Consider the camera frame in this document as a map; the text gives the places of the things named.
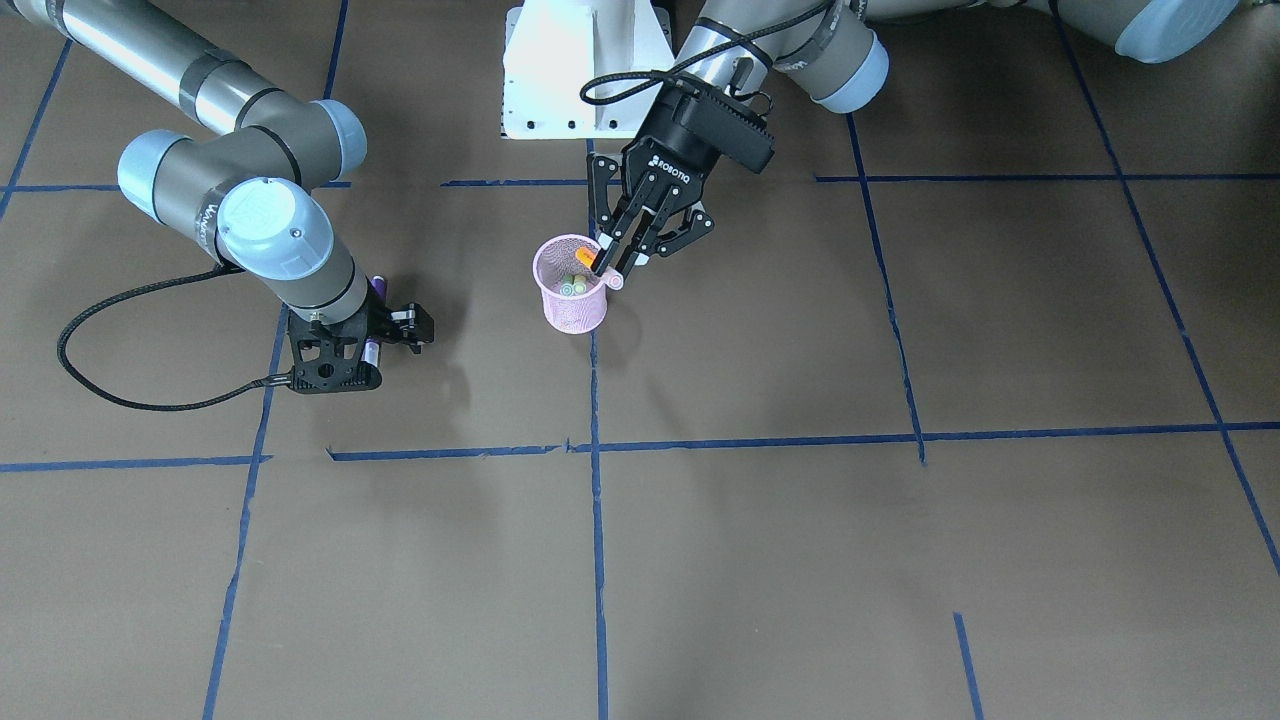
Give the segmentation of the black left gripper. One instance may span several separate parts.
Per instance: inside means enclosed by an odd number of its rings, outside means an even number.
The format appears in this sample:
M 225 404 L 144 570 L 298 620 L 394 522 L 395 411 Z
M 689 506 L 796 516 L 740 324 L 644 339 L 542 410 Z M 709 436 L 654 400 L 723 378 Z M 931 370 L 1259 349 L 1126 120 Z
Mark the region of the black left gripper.
M 707 85 L 666 86 L 622 152 L 588 155 L 588 205 L 602 249 L 591 270 L 602 275 L 612 266 L 626 279 L 650 258 L 668 258 L 705 237 L 716 219 L 695 204 L 718 160 L 728 158 L 759 174 L 773 155 L 774 137 L 764 117 Z M 611 201 L 614 174 L 622 191 Z M 643 209 L 663 217 L 686 210 L 671 231 L 660 231 L 660 218 L 643 211 L 627 237 Z

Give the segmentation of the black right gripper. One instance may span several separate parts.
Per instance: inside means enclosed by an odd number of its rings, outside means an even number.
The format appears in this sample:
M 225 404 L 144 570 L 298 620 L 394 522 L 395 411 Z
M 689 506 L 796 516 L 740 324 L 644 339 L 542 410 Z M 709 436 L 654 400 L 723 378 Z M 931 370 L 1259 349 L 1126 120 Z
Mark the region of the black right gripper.
M 364 323 L 365 338 L 367 333 L 369 309 L 370 299 L 365 299 L 356 314 L 356 318 Z M 426 345 L 435 341 L 435 320 L 416 302 L 406 304 L 399 310 L 393 310 L 385 305 L 380 311 L 379 320 L 380 327 L 376 331 L 376 337 L 383 343 L 402 345 L 412 354 L 420 354 Z

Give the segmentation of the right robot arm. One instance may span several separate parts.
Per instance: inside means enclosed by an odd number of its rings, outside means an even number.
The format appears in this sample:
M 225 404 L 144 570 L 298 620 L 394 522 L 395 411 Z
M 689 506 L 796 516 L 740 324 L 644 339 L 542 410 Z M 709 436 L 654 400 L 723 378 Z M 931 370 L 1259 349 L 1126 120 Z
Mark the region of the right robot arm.
M 361 322 L 419 352 L 434 320 L 390 310 L 337 237 L 312 192 L 358 168 L 369 140 L 332 99 L 301 101 L 148 1 L 5 1 L 3 9 L 70 40 L 210 129 L 200 142 L 146 132 L 120 155 L 120 192 L 210 258 L 257 277 L 305 325 Z

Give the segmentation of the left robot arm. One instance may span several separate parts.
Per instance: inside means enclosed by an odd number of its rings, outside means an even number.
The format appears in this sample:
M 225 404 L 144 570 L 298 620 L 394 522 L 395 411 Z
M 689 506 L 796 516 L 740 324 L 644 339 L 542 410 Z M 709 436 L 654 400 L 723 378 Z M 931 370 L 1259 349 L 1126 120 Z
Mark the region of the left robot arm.
M 616 155 L 588 159 L 596 223 L 591 272 L 628 275 L 710 233 L 704 208 L 722 159 L 759 173 L 774 156 L 771 76 L 835 114 L 869 104 L 891 72 L 893 41 L 914 20 L 1006 9 L 1004 1 L 707 1 L 672 64 L 586 81 L 595 108 L 652 95 Z

